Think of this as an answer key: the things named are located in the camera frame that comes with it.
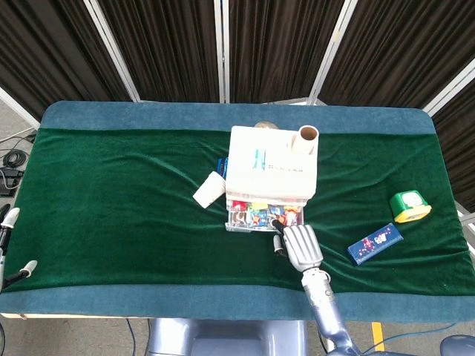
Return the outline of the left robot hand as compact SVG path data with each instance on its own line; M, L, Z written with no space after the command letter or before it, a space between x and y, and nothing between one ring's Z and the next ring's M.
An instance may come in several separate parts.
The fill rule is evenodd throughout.
M3 219L1 221L1 291L4 291L10 288L13 284L29 278L36 269L38 261L31 260L15 274L5 277L4 270L6 266L7 250L10 244L12 231L19 217L20 208L11 208L9 204L6 204L5 208L2 208L2 211L4 214L2 215Z

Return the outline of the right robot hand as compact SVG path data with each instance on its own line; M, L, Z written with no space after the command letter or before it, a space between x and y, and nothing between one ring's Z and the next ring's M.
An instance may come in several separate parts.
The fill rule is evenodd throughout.
M277 230L273 237L276 254L287 257L299 272L319 268L324 258L311 225L285 226L278 220L271 224Z

